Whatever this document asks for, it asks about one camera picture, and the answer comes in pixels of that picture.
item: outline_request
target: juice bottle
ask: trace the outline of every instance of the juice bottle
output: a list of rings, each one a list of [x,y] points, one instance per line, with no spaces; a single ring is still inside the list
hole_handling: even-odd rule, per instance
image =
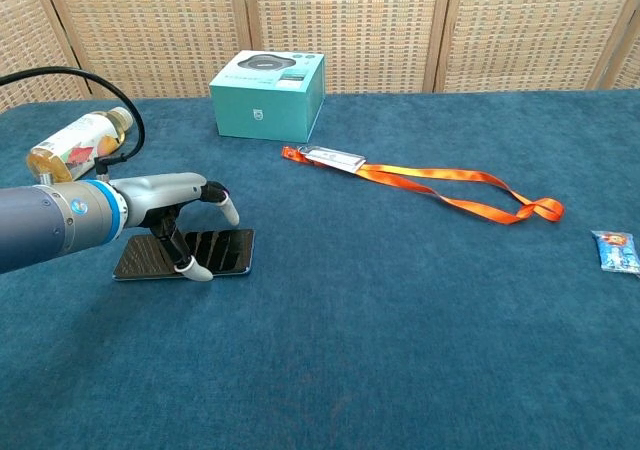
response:
[[[126,108],[92,112],[33,147],[27,166],[36,179],[50,173],[54,183],[71,182],[93,168],[93,159],[116,151],[133,124]]]

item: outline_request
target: bottle label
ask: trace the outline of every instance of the bottle label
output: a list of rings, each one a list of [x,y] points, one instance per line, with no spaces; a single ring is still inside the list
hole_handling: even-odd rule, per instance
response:
[[[34,148],[48,150],[64,162],[73,180],[93,167],[93,159],[113,153],[120,143],[108,118],[84,115]]]

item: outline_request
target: black cable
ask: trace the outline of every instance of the black cable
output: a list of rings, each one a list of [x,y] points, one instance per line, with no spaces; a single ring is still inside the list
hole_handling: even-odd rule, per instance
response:
[[[140,151],[142,145],[144,145],[144,123],[142,122],[142,117],[140,116],[140,112],[135,107],[133,102],[129,100],[129,98],[120,90],[118,87],[108,82],[102,77],[95,75],[91,72],[87,72],[85,70],[81,70],[79,68],[73,67],[38,67],[31,68],[28,70],[22,70],[20,72],[11,73],[9,75],[5,75],[4,77],[0,77],[0,87],[3,85],[8,85],[13,82],[17,82],[18,80],[24,80],[25,78],[38,77],[40,75],[50,75],[50,74],[67,74],[67,75],[77,75],[79,77],[86,78],[87,80],[91,80],[92,82],[98,83],[102,85],[104,88],[113,93],[116,97],[122,100],[133,119],[138,126],[138,141],[136,142],[135,147],[129,153],[120,155],[110,155],[104,157],[96,157],[95,158],[95,168],[97,175],[105,175],[107,173],[108,165],[115,165],[116,163],[126,162],[128,159],[133,157],[136,153]]]

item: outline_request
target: box lid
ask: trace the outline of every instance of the box lid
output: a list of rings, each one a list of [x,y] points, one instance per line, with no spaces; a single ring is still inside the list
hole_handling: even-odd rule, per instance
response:
[[[242,50],[211,81],[212,86],[306,92],[324,55]]]

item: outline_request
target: smartphone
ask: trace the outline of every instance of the smartphone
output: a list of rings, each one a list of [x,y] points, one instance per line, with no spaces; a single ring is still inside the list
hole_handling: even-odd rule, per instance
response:
[[[189,232],[184,235],[196,261],[216,276],[246,275],[251,270],[254,232],[251,229]],[[135,235],[113,271],[114,280],[185,278],[153,235]]]

